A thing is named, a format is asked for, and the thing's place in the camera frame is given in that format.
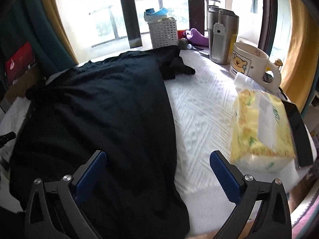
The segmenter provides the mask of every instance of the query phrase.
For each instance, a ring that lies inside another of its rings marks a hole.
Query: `yellow curtain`
[[[317,68],[319,28],[301,0],[290,0],[290,7],[291,40],[280,86],[301,112]]]
[[[74,51],[71,47],[71,43],[68,39],[68,36],[65,33],[65,30],[62,25],[62,21],[59,15],[58,8],[56,6],[56,1],[55,0],[42,0],[42,4],[44,7],[44,10],[46,12],[46,15],[56,33],[58,36],[59,40],[73,59],[73,61],[78,64],[78,60],[76,59],[76,56],[74,54]]]

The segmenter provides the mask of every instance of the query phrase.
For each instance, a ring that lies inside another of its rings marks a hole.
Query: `yellow tissue package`
[[[233,109],[233,164],[258,172],[277,172],[295,158],[290,125],[279,98],[259,90],[243,90]]]

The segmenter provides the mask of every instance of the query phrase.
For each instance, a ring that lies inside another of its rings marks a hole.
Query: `mug handle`
[[[271,63],[270,61],[268,61],[266,69],[267,69],[267,67],[269,67],[270,70],[272,71],[272,73],[274,75],[274,78],[273,78],[272,82],[270,82],[270,83],[267,83],[267,82],[263,81],[263,86],[267,90],[269,90],[270,92],[277,93],[278,87],[279,87],[279,85],[281,83],[280,71],[279,71],[278,67],[276,65],[274,65],[273,63]]]

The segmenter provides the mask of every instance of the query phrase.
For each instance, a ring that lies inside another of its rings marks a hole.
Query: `person's skin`
[[[244,229],[241,232],[241,234],[238,237],[238,239],[243,239],[243,238],[245,238],[248,235],[253,223],[254,223],[254,221],[251,221],[251,222],[246,224],[246,226],[244,227]],[[213,231],[213,232],[209,232],[209,233],[203,234],[203,235],[197,235],[197,236],[188,237],[187,239],[213,239],[213,237],[217,234],[217,232],[218,232],[218,230],[217,231]]]

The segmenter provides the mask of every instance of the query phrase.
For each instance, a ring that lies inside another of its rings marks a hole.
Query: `red object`
[[[5,71],[7,74],[8,85],[22,74],[26,68],[34,62],[34,55],[31,44],[25,43],[19,50],[6,62]]]
[[[186,38],[186,30],[185,29],[178,30],[177,31],[177,36],[178,36],[178,39],[182,39],[183,37]]]

